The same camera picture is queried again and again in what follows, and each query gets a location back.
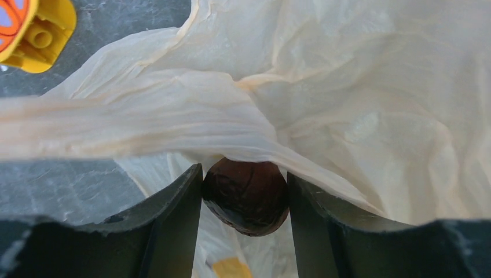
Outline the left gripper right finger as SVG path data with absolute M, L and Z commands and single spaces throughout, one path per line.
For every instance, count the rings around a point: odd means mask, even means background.
M 365 211 L 289 174 L 300 277 L 489 277 L 490 221 L 411 226 Z

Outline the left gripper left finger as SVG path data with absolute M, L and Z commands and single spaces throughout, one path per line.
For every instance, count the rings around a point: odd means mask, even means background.
M 1 217 L 2 277 L 191 277 L 202 167 L 98 224 Z

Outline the dark brown fake fruit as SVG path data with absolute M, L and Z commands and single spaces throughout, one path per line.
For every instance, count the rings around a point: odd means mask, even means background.
M 223 158 L 207 172 L 201 195 L 219 220 L 250 237 L 275 232 L 290 211 L 287 182 L 272 162 Z

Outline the orange plastic bag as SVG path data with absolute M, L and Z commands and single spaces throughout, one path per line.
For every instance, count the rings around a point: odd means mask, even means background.
M 1 102 L 1 159 L 269 160 L 406 224 L 441 221 L 490 276 L 489 1 L 192 1 Z M 470 224 L 481 237 L 466 236 Z

